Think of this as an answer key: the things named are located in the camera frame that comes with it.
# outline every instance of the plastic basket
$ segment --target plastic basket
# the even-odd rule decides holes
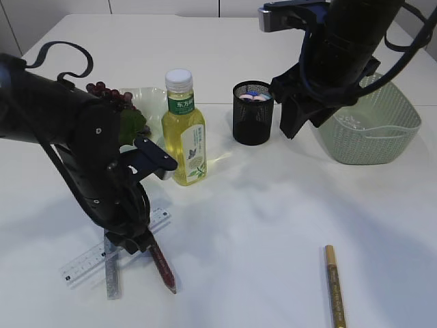
[[[361,81],[365,87],[381,74]],[[395,160],[421,126],[421,118],[393,84],[362,97],[352,107],[343,107],[320,128],[331,156],[352,165],[385,164]]]

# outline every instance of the ruler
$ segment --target ruler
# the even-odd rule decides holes
[[[150,231],[156,233],[166,226],[167,220],[171,217],[168,210],[156,208],[150,213]],[[103,262],[116,257],[123,250],[121,247],[107,247],[104,241],[92,247],[84,254],[60,268],[62,279],[67,286],[71,286],[93,271]]]
[[[111,254],[117,250],[117,247],[109,241],[109,239],[104,235],[107,231],[103,233],[103,245],[104,253]],[[104,262],[104,275],[106,277],[107,283],[107,298],[109,300],[119,299],[121,297],[120,287],[118,284],[118,253],[112,258],[107,259]]]

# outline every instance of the gold marker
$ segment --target gold marker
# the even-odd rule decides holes
[[[343,301],[341,299],[339,272],[335,261],[335,252],[332,245],[325,247],[326,271],[328,272],[328,284],[330,306],[333,313],[334,328],[346,328]]]

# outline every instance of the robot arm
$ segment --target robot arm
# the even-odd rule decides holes
[[[361,89],[380,62],[372,57],[401,7],[425,21],[401,60],[379,81]],[[342,106],[354,105],[361,96],[388,83],[432,38],[437,8],[428,20],[404,0],[293,0],[266,3],[259,9],[262,31],[303,29],[305,38],[299,62],[272,80],[270,93],[282,104],[281,130],[293,138],[310,120],[322,125]]]
[[[145,251],[153,236],[149,200],[139,181],[152,173],[166,178],[178,164],[142,137],[135,140],[136,150],[120,154],[119,111],[64,79],[91,72],[92,58],[85,49],[69,44],[88,58],[82,75],[65,72],[52,81],[25,70],[42,64],[57,43],[69,44],[46,44],[32,66],[0,55],[0,137],[40,143],[82,209],[108,230],[108,239],[131,254]]]

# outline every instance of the white plate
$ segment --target white plate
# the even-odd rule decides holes
[[[166,91],[157,87],[138,87],[134,89],[122,88],[120,92],[131,92],[133,94],[132,103],[146,118],[146,124],[152,132],[149,139],[165,149],[161,119],[168,110]]]

